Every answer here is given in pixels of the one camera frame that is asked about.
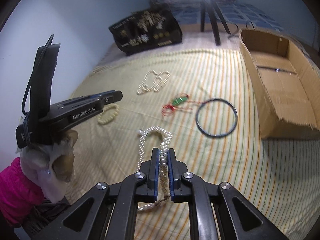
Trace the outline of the hand in grey glove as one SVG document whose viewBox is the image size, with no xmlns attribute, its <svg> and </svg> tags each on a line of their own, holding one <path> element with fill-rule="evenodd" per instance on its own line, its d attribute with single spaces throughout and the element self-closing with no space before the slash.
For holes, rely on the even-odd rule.
<svg viewBox="0 0 320 240">
<path fill-rule="evenodd" d="M 33 144 L 16 151 L 23 174 L 39 186 L 44 197 L 52 203 L 64 198 L 68 183 L 73 178 L 73 146 L 77 139 L 77 131 L 71 129 L 53 145 Z"/>
</svg>

